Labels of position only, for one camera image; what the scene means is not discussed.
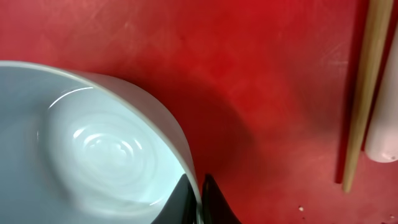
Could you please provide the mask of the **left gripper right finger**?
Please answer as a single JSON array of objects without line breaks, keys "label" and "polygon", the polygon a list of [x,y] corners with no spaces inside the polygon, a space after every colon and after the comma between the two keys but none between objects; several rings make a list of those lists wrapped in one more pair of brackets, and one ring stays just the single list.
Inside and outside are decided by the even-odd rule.
[{"label": "left gripper right finger", "polygon": [[210,174],[205,175],[201,200],[204,224],[241,224]]}]

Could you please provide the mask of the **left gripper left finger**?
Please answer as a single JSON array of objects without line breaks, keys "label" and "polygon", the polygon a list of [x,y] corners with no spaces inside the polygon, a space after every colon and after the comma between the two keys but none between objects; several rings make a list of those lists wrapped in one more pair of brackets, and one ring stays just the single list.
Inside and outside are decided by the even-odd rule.
[{"label": "left gripper left finger", "polygon": [[197,201],[186,174],[181,176],[152,224],[197,224]]}]

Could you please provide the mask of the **small light blue bowl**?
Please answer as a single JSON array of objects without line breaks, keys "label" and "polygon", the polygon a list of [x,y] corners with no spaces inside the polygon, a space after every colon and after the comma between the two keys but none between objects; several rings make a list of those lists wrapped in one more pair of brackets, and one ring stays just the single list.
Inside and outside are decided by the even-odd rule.
[{"label": "small light blue bowl", "polygon": [[171,112],[124,80],[1,62],[1,222],[152,223],[186,174]]}]

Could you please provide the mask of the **white plastic fork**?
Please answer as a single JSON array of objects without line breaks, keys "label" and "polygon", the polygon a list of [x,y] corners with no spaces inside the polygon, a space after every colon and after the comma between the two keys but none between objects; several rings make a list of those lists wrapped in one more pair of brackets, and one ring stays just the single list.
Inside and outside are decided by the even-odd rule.
[{"label": "white plastic fork", "polygon": [[397,160],[397,33],[391,44],[364,151],[373,161]]}]

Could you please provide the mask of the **wooden chopstick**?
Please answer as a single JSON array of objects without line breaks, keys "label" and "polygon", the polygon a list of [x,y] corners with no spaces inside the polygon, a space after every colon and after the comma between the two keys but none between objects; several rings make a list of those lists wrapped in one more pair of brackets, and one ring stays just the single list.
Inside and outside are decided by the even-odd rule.
[{"label": "wooden chopstick", "polygon": [[381,67],[394,0],[370,0],[359,57],[343,173],[343,192],[351,191],[374,90]]}]

